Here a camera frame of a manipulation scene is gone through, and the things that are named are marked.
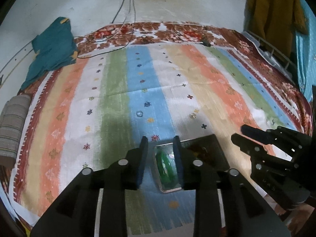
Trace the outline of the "person's right hand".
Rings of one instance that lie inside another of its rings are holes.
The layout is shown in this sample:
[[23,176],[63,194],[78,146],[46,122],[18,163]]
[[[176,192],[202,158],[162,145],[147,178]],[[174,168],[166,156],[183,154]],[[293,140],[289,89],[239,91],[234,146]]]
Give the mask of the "person's right hand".
[[293,210],[284,210],[271,197],[269,197],[269,202],[275,213],[285,222],[288,229],[291,231],[298,232],[314,211],[314,208],[306,203],[300,204]]

